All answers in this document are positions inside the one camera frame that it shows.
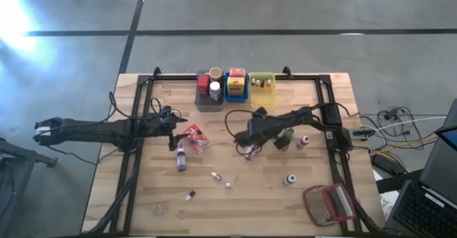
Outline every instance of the plastic bin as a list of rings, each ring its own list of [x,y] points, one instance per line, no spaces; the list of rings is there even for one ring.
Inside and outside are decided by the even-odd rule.
[[[227,83],[227,78],[230,76],[230,73],[225,73],[224,74],[224,83]],[[243,96],[230,96],[227,93],[227,88],[224,85],[224,97],[226,97],[227,102],[246,102],[248,100],[248,87],[249,87],[249,75],[246,74],[246,79],[244,80],[244,90],[243,90]]]
[[[276,94],[276,80],[274,73],[250,73],[250,79],[260,80],[271,80],[270,87],[265,86],[257,87],[251,86],[249,89],[249,97],[251,100],[251,106],[257,108],[260,106],[276,106],[278,105],[278,96]]]
[[[197,81],[199,80],[199,76],[201,74],[208,74],[209,70],[200,70],[196,72],[196,77]],[[225,92],[225,79],[222,79],[221,81],[221,88],[222,88],[222,94]],[[197,106],[197,109],[200,112],[219,112],[224,110],[224,96],[221,96],[221,98],[218,101],[213,100],[209,94],[208,95],[202,95],[199,92],[199,88],[197,87],[195,83],[195,105]]]

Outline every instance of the yellow bin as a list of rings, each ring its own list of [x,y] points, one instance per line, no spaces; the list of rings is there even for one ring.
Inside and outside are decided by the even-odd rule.
[[[265,86],[252,86],[251,80],[264,80]],[[266,86],[266,82],[271,80],[270,87]],[[257,108],[260,106],[277,106],[278,97],[276,94],[276,81],[274,73],[249,73],[249,99],[251,100],[251,106]]]

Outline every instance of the laptop keyboard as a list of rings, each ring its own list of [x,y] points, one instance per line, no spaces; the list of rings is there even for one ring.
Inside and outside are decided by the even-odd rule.
[[[423,237],[456,237],[457,213],[454,208],[449,205],[441,207],[433,202],[417,184],[408,185],[403,202],[393,218],[412,232]]]

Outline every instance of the blue bin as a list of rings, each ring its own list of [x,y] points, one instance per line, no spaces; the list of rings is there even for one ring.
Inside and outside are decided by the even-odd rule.
[[[230,73],[225,73],[224,75],[224,85],[227,85],[227,78],[229,77]],[[227,94],[227,87],[224,87],[224,97],[226,98],[227,102],[246,102],[248,100],[248,87],[249,87],[249,75],[246,73],[246,80],[244,80],[244,91],[243,96],[230,96]]]

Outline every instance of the white cable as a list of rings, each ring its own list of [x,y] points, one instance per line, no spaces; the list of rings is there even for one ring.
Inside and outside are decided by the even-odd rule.
[[[365,124],[362,124],[362,126],[363,126],[363,127],[368,127],[369,129],[372,129],[372,130],[374,130],[375,132],[377,132],[379,135],[381,135],[380,138],[382,138],[383,141],[384,141],[384,145],[383,145],[383,146],[386,146],[386,145],[387,145],[386,138],[384,137],[384,135],[383,135],[379,130],[376,130],[376,128],[367,126],[367,125],[365,125]]]
[[[394,127],[394,126],[397,126],[399,124],[406,124],[406,123],[418,122],[418,121],[423,121],[423,120],[432,120],[432,119],[445,119],[445,118],[446,118],[446,116],[435,116],[435,117],[429,117],[429,118],[425,118],[425,119],[414,119],[414,120],[404,121],[404,122],[401,122],[401,123],[391,124],[391,125],[388,125],[388,126],[385,126],[385,127],[377,128],[377,129],[375,129],[375,131],[379,131],[379,130],[382,130],[382,129],[385,129],[385,128],[389,128],[389,127]]]

